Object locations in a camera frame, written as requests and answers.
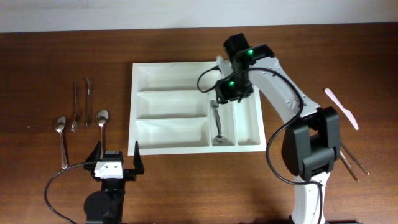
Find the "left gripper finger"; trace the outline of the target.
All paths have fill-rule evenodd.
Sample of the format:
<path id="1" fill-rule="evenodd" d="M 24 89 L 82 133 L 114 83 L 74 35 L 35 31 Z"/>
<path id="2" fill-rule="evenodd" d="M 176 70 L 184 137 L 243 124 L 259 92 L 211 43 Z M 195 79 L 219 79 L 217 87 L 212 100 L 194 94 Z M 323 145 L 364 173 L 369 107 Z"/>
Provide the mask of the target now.
<path id="1" fill-rule="evenodd" d="M 102 142 L 98 141 L 91 154 L 87 157 L 85 162 L 96 162 L 101 159 Z"/>
<path id="2" fill-rule="evenodd" d="M 144 174 L 144 164 L 141 159 L 139 143 L 135 142 L 134 145 L 134 158 L 133 158 L 134 170 L 136 174 Z"/>

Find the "small dark teaspoon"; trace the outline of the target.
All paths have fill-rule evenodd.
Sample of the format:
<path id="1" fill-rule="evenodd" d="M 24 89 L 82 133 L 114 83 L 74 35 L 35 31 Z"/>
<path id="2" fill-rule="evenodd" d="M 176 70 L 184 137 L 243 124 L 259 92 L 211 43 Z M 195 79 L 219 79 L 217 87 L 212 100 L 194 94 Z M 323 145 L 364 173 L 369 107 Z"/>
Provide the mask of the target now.
<path id="1" fill-rule="evenodd" d="M 233 146 L 234 142 L 229 140 L 227 137 L 216 135 L 213 138 L 213 146 Z"/>

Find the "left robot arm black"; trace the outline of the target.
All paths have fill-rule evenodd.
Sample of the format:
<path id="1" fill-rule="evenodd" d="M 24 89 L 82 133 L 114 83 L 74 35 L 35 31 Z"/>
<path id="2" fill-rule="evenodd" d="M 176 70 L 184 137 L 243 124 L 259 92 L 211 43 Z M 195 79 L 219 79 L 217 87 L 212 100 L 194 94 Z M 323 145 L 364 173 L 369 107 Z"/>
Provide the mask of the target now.
<path id="1" fill-rule="evenodd" d="M 144 174 L 139 144 L 136 142 L 134 146 L 133 169 L 123 167 L 121 151 L 103 152 L 101 149 L 102 143 L 98 141 L 83 166 L 95 181 L 101 182 L 101 189 L 87 196 L 84 202 L 86 222 L 121 223 L 126 182 L 135 182 L 138 175 Z"/>

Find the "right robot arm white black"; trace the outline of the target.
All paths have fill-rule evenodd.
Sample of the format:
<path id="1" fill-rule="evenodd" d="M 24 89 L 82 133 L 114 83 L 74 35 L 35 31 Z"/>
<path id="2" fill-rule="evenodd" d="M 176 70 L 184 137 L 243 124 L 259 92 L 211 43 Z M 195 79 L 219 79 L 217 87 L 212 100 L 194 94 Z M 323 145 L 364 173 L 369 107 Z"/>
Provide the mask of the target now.
<path id="1" fill-rule="evenodd" d="M 244 34 L 228 37 L 223 47 L 229 60 L 217 61 L 224 79 L 214 88 L 220 104 L 240 102 L 258 89 L 271 103 L 283 125 L 266 144 L 284 133 L 282 158 L 293 180 L 271 171 L 295 187 L 291 223 L 325 223 L 325 186 L 340 157 L 340 120 L 333 107 L 322 108 L 312 101 L 282 69 L 275 53 L 266 45 L 250 46 Z"/>

